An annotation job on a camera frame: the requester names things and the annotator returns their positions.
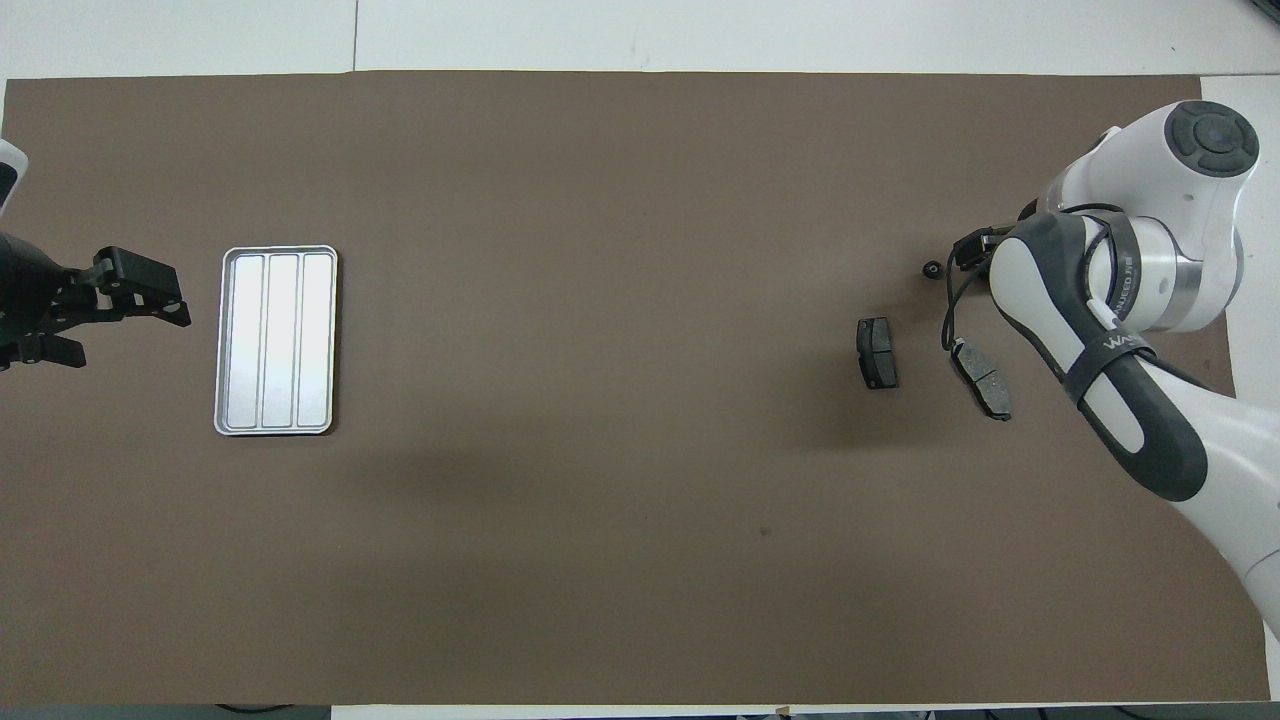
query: metal tray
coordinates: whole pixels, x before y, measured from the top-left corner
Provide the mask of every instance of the metal tray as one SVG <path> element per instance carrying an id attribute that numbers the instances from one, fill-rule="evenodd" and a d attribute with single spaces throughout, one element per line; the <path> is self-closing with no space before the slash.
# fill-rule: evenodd
<path id="1" fill-rule="evenodd" d="M 338 252 L 233 247 L 223 256 L 214 428 L 319 434 L 333 423 Z"/>

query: brown mat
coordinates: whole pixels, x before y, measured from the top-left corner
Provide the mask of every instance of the brown mat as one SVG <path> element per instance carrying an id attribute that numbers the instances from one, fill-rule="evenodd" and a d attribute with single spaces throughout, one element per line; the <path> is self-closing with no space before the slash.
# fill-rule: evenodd
<path id="1" fill-rule="evenodd" d="M 952 240 L 1194 78 L 362 73 L 9 83 L 9 232 L 195 325 L 0 377 L 0 702 L 1265 698 L 1258 616 Z M 211 427 L 219 264 L 343 255 L 338 425 Z M 887 314 L 902 388 L 861 387 Z M 1162 338 L 1230 388 L 1221 325 Z"/>

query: silver rectangular tray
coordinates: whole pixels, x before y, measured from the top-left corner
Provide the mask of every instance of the silver rectangular tray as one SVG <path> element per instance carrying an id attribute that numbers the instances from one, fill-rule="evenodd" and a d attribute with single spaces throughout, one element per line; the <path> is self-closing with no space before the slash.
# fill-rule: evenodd
<path id="1" fill-rule="evenodd" d="M 338 252 L 233 247 L 223 256 L 214 428 L 319 434 L 333 423 Z"/>

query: white floor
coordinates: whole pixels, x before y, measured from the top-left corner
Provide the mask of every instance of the white floor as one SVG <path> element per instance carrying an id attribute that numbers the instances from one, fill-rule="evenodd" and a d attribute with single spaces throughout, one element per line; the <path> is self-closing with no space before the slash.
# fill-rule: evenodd
<path id="1" fill-rule="evenodd" d="M 1262 138 L 1263 159 L 1239 213 L 1248 272 L 1228 322 L 1238 395 L 1280 410 L 1280 375 L 1270 372 L 1280 347 L 1272 314 L 1280 307 L 1280 164 L 1267 150 L 1280 146 L 1280 26 L 1247 0 L 0 0 L 0 82 L 369 69 L 1201 76 L 1203 96 L 1244 113 Z M 3 109 L 0 87 L 0 119 Z M 1268 659 L 1272 697 L 1280 697 L 1274 638 Z M 408 710 L 334 716 L 764 714 L 774 706 Z"/>

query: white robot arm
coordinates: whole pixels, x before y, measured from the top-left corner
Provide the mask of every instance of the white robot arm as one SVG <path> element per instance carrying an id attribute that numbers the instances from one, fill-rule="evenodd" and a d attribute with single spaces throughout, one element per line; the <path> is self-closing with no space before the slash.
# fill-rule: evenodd
<path id="1" fill-rule="evenodd" d="M 1120 465 L 1204 533 L 1280 628 L 1280 414 L 1198 387 L 1138 334 L 1226 309 L 1257 155 L 1249 123 L 1215 102 L 1111 128 L 1009 231 L 989 281 Z"/>

